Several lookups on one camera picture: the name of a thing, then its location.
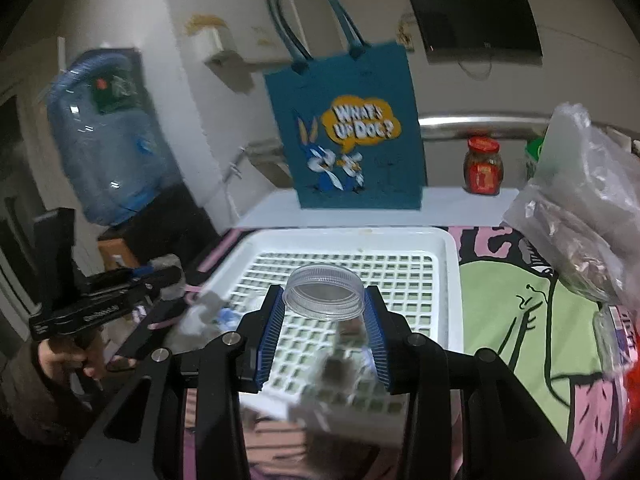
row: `blue plastic bottle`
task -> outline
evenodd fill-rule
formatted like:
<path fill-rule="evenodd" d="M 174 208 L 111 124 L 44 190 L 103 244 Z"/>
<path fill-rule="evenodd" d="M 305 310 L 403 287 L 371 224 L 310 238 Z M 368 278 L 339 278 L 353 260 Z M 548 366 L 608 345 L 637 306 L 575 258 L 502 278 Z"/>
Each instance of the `blue plastic bottle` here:
<path fill-rule="evenodd" d="M 132 50 L 94 50 L 52 86 L 53 137 L 89 222 L 113 226 L 180 174 L 162 138 Z"/>

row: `white countertop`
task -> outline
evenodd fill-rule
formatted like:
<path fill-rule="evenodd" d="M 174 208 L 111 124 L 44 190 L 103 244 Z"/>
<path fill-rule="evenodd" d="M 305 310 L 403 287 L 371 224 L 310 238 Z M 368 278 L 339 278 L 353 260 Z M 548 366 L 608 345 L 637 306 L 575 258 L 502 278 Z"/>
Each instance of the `white countertop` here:
<path fill-rule="evenodd" d="M 301 209 L 293 189 L 279 189 L 245 214 L 236 227 L 498 226 L 518 194 L 472 195 L 460 187 L 425 187 L 420 211 L 395 209 Z"/>

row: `wire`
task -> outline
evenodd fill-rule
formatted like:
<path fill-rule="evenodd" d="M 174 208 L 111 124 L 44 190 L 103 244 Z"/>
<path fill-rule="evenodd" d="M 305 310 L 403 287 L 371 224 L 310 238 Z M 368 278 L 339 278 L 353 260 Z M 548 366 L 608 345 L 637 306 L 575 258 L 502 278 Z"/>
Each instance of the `wire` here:
<path fill-rule="evenodd" d="M 298 25 L 298 28 L 300 30 L 300 38 L 302 39 L 302 44 L 305 46 L 306 50 L 309 51 L 309 43 L 306 40 L 305 29 L 302 28 L 302 21 L 300 20 L 300 16 L 298 14 L 298 7 L 296 6 L 294 0 L 289 0 L 289 2 L 291 3 L 291 7 L 293 8 L 293 15 L 296 19 L 296 24 Z"/>
<path fill-rule="evenodd" d="M 489 60 L 489 68 L 483 74 L 474 74 L 473 72 L 470 72 L 468 69 L 466 69 L 462 65 L 461 61 L 458 62 L 458 66 L 462 69 L 462 72 L 464 72 L 474 81 L 486 81 L 487 79 L 489 79 L 489 76 L 491 75 L 491 70 L 494 67 L 494 60 L 492 59 Z"/>
<path fill-rule="evenodd" d="M 587 38 L 584 38 L 582 36 L 578 36 L 577 34 L 574 34 L 572 32 L 567 32 L 566 30 L 562 30 L 560 28 L 549 27 L 548 25 L 538 25 L 538 29 L 540 29 L 540 28 L 546 28 L 546 30 L 552 30 L 552 31 L 557 32 L 559 34 L 564 34 L 566 36 L 571 36 L 572 38 L 575 38 L 576 40 L 580 40 L 580 41 L 583 41 L 585 43 L 592 44 L 594 46 L 602 48 L 603 50 L 608 50 L 612 54 L 618 54 L 619 56 L 627 58 L 629 61 L 633 61 L 633 58 L 631 56 L 628 56 L 627 54 L 624 54 L 623 52 L 620 52 L 619 50 L 614 50 L 612 48 L 609 48 L 608 46 L 604 46 L 602 44 L 599 44 L 596 41 L 588 40 Z"/>
<path fill-rule="evenodd" d="M 229 191 L 229 184 L 225 182 L 223 184 L 225 189 L 225 199 L 226 206 L 229 208 L 229 219 L 231 220 L 231 225 L 236 225 L 236 222 L 240 219 L 240 213 L 238 212 L 238 208 L 236 207 L 236 203 L 234 202 L 233 197 L 231 196 L 231 192 Z"/>

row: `hand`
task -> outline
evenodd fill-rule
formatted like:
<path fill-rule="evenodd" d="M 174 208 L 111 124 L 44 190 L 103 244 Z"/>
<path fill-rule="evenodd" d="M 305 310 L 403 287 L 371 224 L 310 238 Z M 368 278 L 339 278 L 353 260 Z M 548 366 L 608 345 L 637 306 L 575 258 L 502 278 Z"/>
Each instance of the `hand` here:
<path fill-rule="evenodd" d="M 75 345 L 68 337 L 53 337 L 38 345 L 38 362 L 44 374 L 52 381 L 66 385 L 71 368 L 84 363 L 84 374 L 96 380 L 104 377 L 104 349 L 98 333 L 86 350 Z"/>
<path fill-rule="evenodd" d="M 108 372 L 128 372 L 129 370 L 133 370 L 137 364 L 137 359 L 114 355 L 111 361 L 106 364 L 106 368 Z"/>

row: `wall-mounted tv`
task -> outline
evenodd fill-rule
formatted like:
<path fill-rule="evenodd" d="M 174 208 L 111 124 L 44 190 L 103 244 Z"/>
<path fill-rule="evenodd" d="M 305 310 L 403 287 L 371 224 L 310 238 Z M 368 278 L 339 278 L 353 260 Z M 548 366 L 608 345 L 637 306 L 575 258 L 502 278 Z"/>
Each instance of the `wall-mounted tv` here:
<path fill-rule="evenodd" d="M 429 60 L 542 60 L 528 0 L 410 1 Z"/>

